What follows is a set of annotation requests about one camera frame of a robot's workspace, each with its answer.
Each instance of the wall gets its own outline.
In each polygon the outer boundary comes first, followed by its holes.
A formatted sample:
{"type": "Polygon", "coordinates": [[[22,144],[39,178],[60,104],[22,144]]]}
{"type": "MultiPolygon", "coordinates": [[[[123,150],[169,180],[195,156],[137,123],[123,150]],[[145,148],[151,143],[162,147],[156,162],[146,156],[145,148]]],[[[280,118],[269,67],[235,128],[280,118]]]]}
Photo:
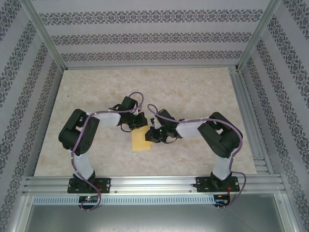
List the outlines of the wall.
{"type": "Polygon", "coordinates": [[[33,175],[62,74],[17,0],[0,1],[0,232],[33,175]]]}
{"type": "Polygon", "coordinates": [[[35,0],[68,67],[236,65],[269,0],[35,0]]]}
{"type": "Polygon", "coordinates": [[[300,231],[309,231],[308,12],[308,0],[283,0],[242,71],[300,231]]]}

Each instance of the aluminum frame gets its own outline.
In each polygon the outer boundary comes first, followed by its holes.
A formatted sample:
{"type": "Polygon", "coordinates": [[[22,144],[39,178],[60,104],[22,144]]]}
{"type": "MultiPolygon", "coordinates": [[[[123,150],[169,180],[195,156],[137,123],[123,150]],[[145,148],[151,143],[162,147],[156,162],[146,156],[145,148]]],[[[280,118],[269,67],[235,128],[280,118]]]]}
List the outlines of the aluminum frame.
{"type": "Polygon", "coordinates": [[[40,38],[42,39],[42,41],[48,48],[48,51],[50,52],[53,59],[55,60],[59,70],[61,71],[61,73],[63,73],[68,68],[64,60],[62,59],[61,54],[59,53],[52,37],[49,35],[41,17],[39,16],[38,12],[33,6],[32,1],[31,0],[21,0],[20,4],[23,6],[23,9],[26,11],[35,29],[40,35],[40,38]]]}
{"type": "MultiPolygon", "coordinates": [[[[193,187],[193,184],[196,183],[196,177],[195,175],[112,176],[108,177],[111,178],[111,192],[102,194],[102,196],[135,196],[138,198],[150,195],[186,195],[188,197],[194,197],[223,194],[222,192],[197,193],[196,188],[193,187]]],[[[239,178],[239,185],[242,187],[244,178],[241,175],[237,175],[237,177],[239,178]]],[[[58,198],[65,198],[68,195],[80,195],[67,193],[69,178],[67,176],[28,177],[10,231],[25,231],[35,196],[57,196],[58,198]]],[[[243,194],[257,193],[273,194],[285,231],[299,231],[280,174],[247,175],[247,184],[243,194]]]]}
{"type": "Polygon", "coordinates": [[[234,68],[235,65],[207,64],[207,65],[122,65],[122,66],[85,66],[69,67],[68,70],[102,70],[102,69],[206,69],[206,68],[234,68]]]}
{"type": "Polygon", "coordinates": [[[237,64],[238,71],[241,71],[245,66],[246,62],[249,59],[252,51],[254,50],[255,45],[259,41],[263,31],[267,27],[271,17],[275,13],[277,7],[279,6],[280,0],[270,0],[268,6],[264,10],[260,21],[258,22],[254,32],[252,33],[251,38],[249,39],[247,46],[243,53],[240,56],[239,62],[237,64]]]}
{"type": "MultiPolygon", "coordinates": [[[[247,175],[247,184],[242,194],[273,194],[285,231],[298,232],[300,230],[281,175],[273,173],[242,76],[237,72],[236,68],[232,67],[229,67],[229,73],[257,170],[257,174],[247,175]]],[[[242,187],[244,181],[243,176],[236,176],[239,178],[240,187],[242,187]]],[[[223,192],[197,193],[196,188],[193,187],[193,184],[196,183],[196,177],[196,175],[112,176],[108,177],[112,179],[111,192],[102,195],[135,196],[142,198],[143,196],[151,195],[186,195],[194,197],[209,194],[224,194],[223,192]]],[[[78,196],[78,194],[67,193],[69,178],[67,176],[27,177],[21,201],[18,205],[10,231],[25,231],[33,199],[36,196],[57,196],[60,198],[65,198],[69,195],[78,196]]]]}

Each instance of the black mounting plate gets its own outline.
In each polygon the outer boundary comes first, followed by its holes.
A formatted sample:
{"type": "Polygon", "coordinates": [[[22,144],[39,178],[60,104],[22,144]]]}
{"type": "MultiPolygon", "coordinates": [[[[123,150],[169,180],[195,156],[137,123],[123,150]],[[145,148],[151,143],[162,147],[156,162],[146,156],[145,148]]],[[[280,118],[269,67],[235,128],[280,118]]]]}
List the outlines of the black mounting plate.
{"type": "Polygon", "coordinates": [[[194,187],[197,188],[197,192],[227,192],[228,186],[230,186],[231,192],[240,191],[238,178],[236,176],[229,177],[225,187],[220,190],[213,186],[210,176],[198,176],[196,177],[196,181],[197,183],[194,185],[194,187]]]}
{"type": "MultiPolygon", "coordinates": [[[[74,183],[74,178],[71,178],[69,180],[69,186],[68,186],[68,193],[97,193],[97,191],[94,188],[91,188],[89,192],[85,192],[81,189],[76,189],[71,187],[71,183],[74,183]]],[[[111,188],[111,179],[110,178],[95,178],[95,184],[101,193],[110,193],[111,188]]]]}

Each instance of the beige work surface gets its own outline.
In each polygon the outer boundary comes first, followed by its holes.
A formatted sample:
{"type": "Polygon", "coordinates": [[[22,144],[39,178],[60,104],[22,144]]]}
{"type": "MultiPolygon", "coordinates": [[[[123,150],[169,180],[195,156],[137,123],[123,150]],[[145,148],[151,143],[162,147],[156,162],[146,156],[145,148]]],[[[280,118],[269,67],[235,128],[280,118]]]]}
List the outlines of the beige work surface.
{"type": "MultiPolygon", "coordinates": [[[[255,174],[255,166],[227,68],[219,69],[128,69],[65,71],[35,176],[71,176],[70,154],[58,135],[72,112],[106,110],[124,96],[140,91],[143,111],[147,104],[165,108],[176,119],[208,117],[218,111],[244,135],[233,170],[255,174]]],[[[139,95],[133,98],[140,100],[139,95]]],[[[215,154],[202,137],[179,139],[172,144],[151,144],[150,150],[132,151],[130,133],[120,127],[97,130],[89,150],[96,175],[202,175],[210,174],[215,154]]]]}

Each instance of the robotic arm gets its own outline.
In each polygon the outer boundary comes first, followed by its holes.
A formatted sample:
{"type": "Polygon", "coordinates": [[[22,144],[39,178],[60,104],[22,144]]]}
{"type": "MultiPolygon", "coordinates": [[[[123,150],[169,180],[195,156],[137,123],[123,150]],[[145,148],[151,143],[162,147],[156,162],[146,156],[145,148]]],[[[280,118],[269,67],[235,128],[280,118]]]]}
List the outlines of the robotic arm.
{"type": "Polygon", "coordinates": [[[233,154],[241,142],[239,135],[228,125],[235,129],[236,127],[218,112],[213,113],[209,119],[204,121],[202,119],[177,121],[165,109],[153,113],[155,115],[155,118],[151,119],[153,126],[147,131],[145,139],[155,143],[167,143],[168,137],[181,139],[189,136],[202,136],[216,154],[211,184],[217,191],[226,190],[232,174],[233,154]]]}
{"type": "Polygon", "coordinates": [[[90,164],[88,150],[92,145],[98,127],[104,128],[128,124],[129,128],[134,130],[147,125],[144,112],[139,112],[137,107],[138,102],[136,100],[125,97],[121,104],[110,108],[110,110],[105,113],[94,114],[91,117],[89,117],[90,114],[80,109],[76,109],[72,113],[58,137],[65,149],[70,152],[74,151],[71,157],[75,169],[73,179],[70,180],[72,191],[77,190],[84,193],[92,192],[93,187],[86,183],[84,179],[93,185],[97,184],[95,171],[90,164]],[[84,128],[84,131],[78,146],[74,150],[82,133],[78,128],[84,128]]]}

